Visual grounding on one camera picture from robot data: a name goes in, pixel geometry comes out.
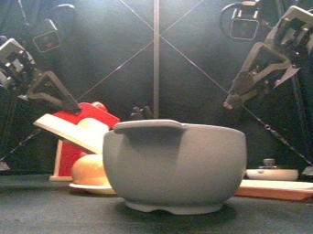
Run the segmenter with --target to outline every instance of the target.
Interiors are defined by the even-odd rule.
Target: red object
[[[99,122],[104,123],[108,128],[112,128],[114,125],[120,121],[120,119],[107,112],[107,107],[99,101],[94,103],[83,102],[79,104],[82,107],[82,112],[79,114],[74,114],[71,112],[59,111],[52,115],[70,121],[74,124],[79,124],[79,122],[86,118],[94,118]],[[72,165],[76,160],[80,158],[82,149],[75,145],[66,143],[62,141],[59,143],[56,162],[55,162],[55,170],[54,170],[54,180],[63,180],[63,177],[71,176]]]

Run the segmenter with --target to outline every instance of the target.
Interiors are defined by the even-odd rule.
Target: table surface
[[[120,197],[68,184],[0,175],[0,233],[313,233],[312,200],[231,197],[218,212],[175,216],[131,210]]]

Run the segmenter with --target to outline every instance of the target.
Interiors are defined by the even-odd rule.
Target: black curtain
[[[1,15],[5,16],[1,34],[21,39],[21,12],[16,2],[12,1],[9,13]],[[28,17],[35,2],[21,1]],[[247,136],[249,165],[261,164],[265,158],[272,157],[280,164],[297,165],[304,169],[304,160],[265,130],[256,117],[242,108],[229,111],[222,107],[250,47],[265,37],[261,34],[254,41],[234,41],[221,33],[221,10],[231,2],[161,1],[161,118],[235,128]],[[264,17],[272,26],[277,22],[274,2],[264,1]],[[128,121],[135,106],[153,108],[154,1],[40,1],[37,20],[44,18],[46,10],[59,4],[72,4],[76,8],[72,26],[70,13],[50,15],[62,35],[68,34],[62,46],[47,53],[39,53],[31,42],[27,47],[40,68],[56,73],[79,102],[100,101],[110,113]],[[4,122],[8,94],[1,92]],[[273,129],[286,135],[301,151],[304,135],[294,124],[298,122],[298,110],[292,92],[292,85],[286,82],[262,99],[250,101],[247,107]],[[312,89],[306,90],[309,105],[310,92]],[[5,152],[27,137],[33,130],[33,120],[44,112],[52,110],[19,101],[7,136],[9,140],[1,146]],[[47,133],[42,134],[17,155],[9,157],[11,167],[51,172],[55,146],[56,139]]]

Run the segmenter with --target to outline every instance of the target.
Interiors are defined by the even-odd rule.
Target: bowl base
[[[165,210],[174,215],[202,215],[221,210],[222,204],[210,204],[202,206],[187,206],[187,207],[174,207],[174,206],[157,206],[147,204],[138,204],[130,201],[126,201],[126,206],[131,209],[135,209],[142,212],[151,212],[155,210]]]

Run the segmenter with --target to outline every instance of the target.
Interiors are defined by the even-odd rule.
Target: metal pole
[[[161,67],[161,2],[154,0],[154,86],[153,86],[153,115],[159,118],[159,67]]]

